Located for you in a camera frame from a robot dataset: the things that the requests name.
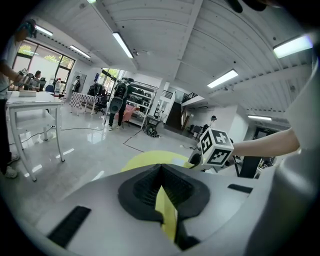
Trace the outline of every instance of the desk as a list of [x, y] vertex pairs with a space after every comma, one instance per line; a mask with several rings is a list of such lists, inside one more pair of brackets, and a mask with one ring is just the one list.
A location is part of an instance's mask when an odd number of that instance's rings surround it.
[[73, 107], [76, 107], [77, 108], [76, 115], [79, 116], [79, 111], [82, 108], [81, 107], [81, 103], [85, 102], [84, 112], [86, 112], [87, 111], [88, 102], [93, 102], [92, 111], [91, 111], [91, 115], [93, 115], [94, 111], [95, 111], [96, 100], [97, 100], [97, 98], [94, 97], [94, 96], [91, 96], [91, 95], [88, 95], [88, 94], [74, 92], [74, 93], [72, 93], [72, 96], [71, 96], [71, 99], [70, 99], [70, 103], [69, 103], [69, 106], [71, 107], [71, 111], [70, 112], [72, 112], [72, 108]]
[[[14, 138], [14, 143], [16, 145], [17, 151], [21, 157], [22, 163], [29, 173], [33, 181], [36, 181], [36, 177], [32, 172], [30, 163], [28, 162], [22, 148], [22, 143], [19, 137], [19, 134], [22, 133], [23, 127], [31, 129], [33, 127], [39, 127], [47, 122], [54, 122], [54, 118], [47, 114], [46, 109], [55, 109], [55, 128], [56, 128], [56, 141], [61, 157], [61, 161], [65, 161], [64, 155], [61, 152], [59, 137], [61, 132], [61, 120], [60, 120], [60, 107], [64, 102], [58, 98], [53, 97], [45, 91], [37, 92], [36, 96], [29, 97], [19, 97], [18, 91], [13, 91], [10, 98], [6, 102], [6, 105], [9, 108], [10, 115], [10, 124], [12, 129], [12, 134]], [[17, 112], [28, 111], [26, 114], [21, 114], [21, 117], [17, 118]], [[44, 138], [47, 137], [47, 130], [44, 126]]]

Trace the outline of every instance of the human arm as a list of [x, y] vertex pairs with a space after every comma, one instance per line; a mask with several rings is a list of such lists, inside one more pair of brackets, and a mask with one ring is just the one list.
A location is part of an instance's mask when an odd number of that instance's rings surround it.
[[18, 82], [22, 79], [22, 75], [13, 71], [13, 69], [7, 65], [5, 60], [0, 61], [0, 73], [4, 74], [6, 77], [8, 77], [10, 80], [14, 82]]
[[296, 151], [299, 141], [292, 128], [269, 136], [233, 144], [234, 156], [276, 157]]

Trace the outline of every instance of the glossy floor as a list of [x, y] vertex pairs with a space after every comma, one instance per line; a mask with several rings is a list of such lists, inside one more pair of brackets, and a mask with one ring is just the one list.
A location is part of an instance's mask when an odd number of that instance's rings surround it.
[[[189, 157], [192, 150], [180, 147], [192, 146], [177, 138], [161, 135], [147, 136], [140, 128], [124, 124], [124, 129], [104, 128], [101, 114], [70, 113], [69, 106], [61, 109], [61, 149], [65, 162], [61, 162], [56, 141], [56, 131], [48, 132], [44, 141], [42, 128], [21, 135], [24, 153], [33, 167], [37, 181], [33, 182], [19, 160], [11, 166], [19, 176], [10, 180], [0, 175], [0, 189], [12, 213], [34, 225], [55, 202], [84, 184], [107, 175], [116, 174], [134, 156], [151, 150], [165, 150]], [[11, 128], [9, 140], [14, 143]]]

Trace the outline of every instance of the yellow object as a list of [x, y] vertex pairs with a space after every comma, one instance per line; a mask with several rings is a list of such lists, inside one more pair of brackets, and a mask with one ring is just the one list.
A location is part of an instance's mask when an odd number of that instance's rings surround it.
[[[186, 168], [190, 168], [193, 165], [188, 162], [187, 157], [181, 154], [163, 150], [153, 150], [136, 155], [122, 168], [121, 172], [155, 164], [173, 164], [177, 160], [184, 161], [183, 167]], [[164, 224], [162, 225], [162, 230], [170, 240], [174, 241], [177, 225], [175, 207], [169, 200], [163, 187], [160, 188], [156, 196], [155, 210], [163, 215]]]

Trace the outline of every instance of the ceiling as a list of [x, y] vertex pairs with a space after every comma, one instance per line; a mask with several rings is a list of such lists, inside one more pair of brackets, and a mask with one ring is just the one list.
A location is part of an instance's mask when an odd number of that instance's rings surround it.
[[[208, 105], [239, 104], [248, 114], [284, 119], [310, 76], [312, 51], [278, 59], [273, 47], [302, 35], [301, 27], [283, 8], [241, 5], [239, 14], [224, 0], [55, 0], [33, 15], [66, 35], [54, 33], [59, 41], [76, 41], [92, 66], [164, 78]], [[127, 57], [115, 31], [138, 56]], [[239, 76], [207, 87], [231, 69]]]

